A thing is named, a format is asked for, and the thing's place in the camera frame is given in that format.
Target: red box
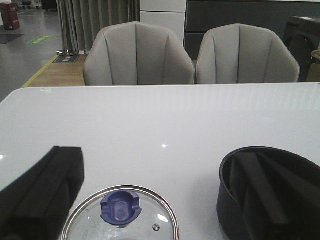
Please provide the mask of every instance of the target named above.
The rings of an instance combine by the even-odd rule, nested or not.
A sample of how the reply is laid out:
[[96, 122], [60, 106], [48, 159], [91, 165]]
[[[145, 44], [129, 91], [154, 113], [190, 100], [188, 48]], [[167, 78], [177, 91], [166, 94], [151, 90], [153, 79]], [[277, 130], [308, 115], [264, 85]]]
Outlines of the red box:
[[4, 29], [15, 30], [20, 28], [16, 4], [12, 2], [0, 3], [0, 10], [3, 20]]

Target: blue lid knob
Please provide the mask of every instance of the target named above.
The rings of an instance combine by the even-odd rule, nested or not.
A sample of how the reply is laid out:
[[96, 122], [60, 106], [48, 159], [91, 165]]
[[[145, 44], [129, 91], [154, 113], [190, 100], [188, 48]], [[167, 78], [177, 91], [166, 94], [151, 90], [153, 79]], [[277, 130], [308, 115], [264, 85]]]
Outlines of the blue lid knob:
[[101, 204], [101, 218], [108, 224], [123, 226], [139, 217], [140, 197], [130, 190], [116, 190], [107, 194]]

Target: gray floor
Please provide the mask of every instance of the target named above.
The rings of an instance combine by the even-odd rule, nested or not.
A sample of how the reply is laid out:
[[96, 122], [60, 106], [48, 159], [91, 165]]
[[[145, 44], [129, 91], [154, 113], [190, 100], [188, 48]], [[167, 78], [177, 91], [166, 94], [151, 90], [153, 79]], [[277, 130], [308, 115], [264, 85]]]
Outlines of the gray floor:
[[[19, 29], [5, 30], [0, 26], [2, 37], [16, 38], [7, 44], [0, 44], [0, 102], [12, 91], [21, 88], [62, 48], [57, 12], [20, 9], [18, 19]], [[43, 44], [27, 44], [38, 36], [52, 38]]]

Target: metal pole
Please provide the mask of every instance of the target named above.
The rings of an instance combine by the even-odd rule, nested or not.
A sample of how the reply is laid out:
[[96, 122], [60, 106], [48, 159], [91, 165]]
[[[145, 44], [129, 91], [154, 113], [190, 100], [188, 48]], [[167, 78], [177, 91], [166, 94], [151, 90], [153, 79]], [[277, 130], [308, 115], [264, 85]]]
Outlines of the metal pole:
[[69, 21], [70, 13], [67, 11], [69, 0], [56, 0], [59, 12], [61, 34], [62, 34], [62, 50], [56, 52], [59, 56], [73, 56], [77, 55], [77, 51], [73, 49], [71, 40], [71, 23]]

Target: chair backrest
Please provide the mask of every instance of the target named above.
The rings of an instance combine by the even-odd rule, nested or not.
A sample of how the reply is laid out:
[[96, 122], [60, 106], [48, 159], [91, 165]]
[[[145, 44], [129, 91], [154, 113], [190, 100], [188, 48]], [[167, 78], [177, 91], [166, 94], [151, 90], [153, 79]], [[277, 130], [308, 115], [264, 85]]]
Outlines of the chair backrest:
[[271, 30], [232, 24], [209, 30], [196, 66], [200, 84], [296, 82], [298, 62]]
[[192, 84], [194, 75], [175, 33], [141, 22], [102, 29], [83, 68], [88, 86]]

